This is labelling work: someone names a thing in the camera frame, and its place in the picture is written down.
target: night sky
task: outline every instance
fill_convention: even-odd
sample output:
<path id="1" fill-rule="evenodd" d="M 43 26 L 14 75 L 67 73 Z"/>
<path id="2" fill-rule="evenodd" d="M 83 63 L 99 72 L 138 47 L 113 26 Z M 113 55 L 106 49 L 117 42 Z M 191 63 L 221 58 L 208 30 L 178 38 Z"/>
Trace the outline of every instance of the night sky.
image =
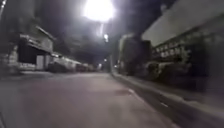
<path id="1" fill-rule="evenodd" d="M 160 6 L 171 6 L 174 0 L 113 0 L 116 17 L 108 23 L 106 33 L 116 43 L 122 34 L 144 32 L 160 15 Z M 56 49 L 64 54 L 93 63 L 104 58 L 108 46 L 96 37 L 99 23 L 85 19 L 82 9 L 84 0 L 42 0 L 36 16 L 41 26 L 58 39 Z"/>

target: street light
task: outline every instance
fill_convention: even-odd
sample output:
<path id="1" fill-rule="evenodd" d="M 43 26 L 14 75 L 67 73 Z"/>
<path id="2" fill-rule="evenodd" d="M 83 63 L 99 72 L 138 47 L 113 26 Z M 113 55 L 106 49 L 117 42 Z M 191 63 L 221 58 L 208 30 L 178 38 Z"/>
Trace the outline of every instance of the street light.
<path id="1" fill-rule="evenodd" d="M 109 42 L 109 36 L 107 34 L 104 34 L 103 37 L 104 37 L 104 39 L 105 39 L 106 42 Z"/>
<path id="2" fill-rule="evenodd" d="M 1 7 L 0 7 L 0 20 L 2 19 L 2 13 L 5 9 L 5 5 L 6 5 L 7 0 L 3 0 L 1 3 Z"/>
<path id="3" fill-rule="evenodd" d="M 102 67 L 102 64 L 98 64 L 98 67 L 101 68 Z"/>
<path id="4" fill-rule="evenodd" d="M 114 17 L 114 7 L 110 0 L 87 0 L 84 16 L 93 21 L 107 22 Z"/>

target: asphalt road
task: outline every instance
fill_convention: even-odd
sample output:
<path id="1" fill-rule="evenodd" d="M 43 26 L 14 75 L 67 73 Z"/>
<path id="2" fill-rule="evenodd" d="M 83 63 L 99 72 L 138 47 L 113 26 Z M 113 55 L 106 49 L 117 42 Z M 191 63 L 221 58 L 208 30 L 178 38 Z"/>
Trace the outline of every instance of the asphalt road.
<path id="1" fill-rule="evenodd" d="M 0 128 L 171 128 L 107 74 L 0 82 Z"/>

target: wall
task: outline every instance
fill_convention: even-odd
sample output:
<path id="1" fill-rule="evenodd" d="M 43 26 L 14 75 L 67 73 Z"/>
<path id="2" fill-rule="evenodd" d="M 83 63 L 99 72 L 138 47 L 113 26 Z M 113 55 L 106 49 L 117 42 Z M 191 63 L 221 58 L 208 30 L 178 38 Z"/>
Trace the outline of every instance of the wall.
<path id="1" fill-rule="evenodd" d="M 0 19 L 0 53 L 13 50 L 14 37 L 33 19 L 34 0 L 7 0 Z"/>
<path id="2" fill-rule="evenodd" d="M 142 38 L 161 44 L 224 13 L 223 0 L 179 0 L 167 10 Z"/>

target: distant light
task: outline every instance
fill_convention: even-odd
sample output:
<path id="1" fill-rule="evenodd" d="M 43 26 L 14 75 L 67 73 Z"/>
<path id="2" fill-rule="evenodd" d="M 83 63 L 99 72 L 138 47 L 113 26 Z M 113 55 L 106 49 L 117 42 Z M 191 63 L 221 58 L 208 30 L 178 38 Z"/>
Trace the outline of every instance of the distant light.
<path id="1" fill-rule="evenodd" d="M 102 68 L 102 64 L 98 64 L 98 68 Z"/>
<path id="2" fill-rule="evenodd" d="M 104 34 L 104 39 L 108 40 L 109 36 L 107 34 Z"/>
<path id="3" fill-rule="evenodd" d="M 100 22 L 107 22 L 114 17 L 114 7 L 110 0 L 87 0 L 84 16 Z"/>

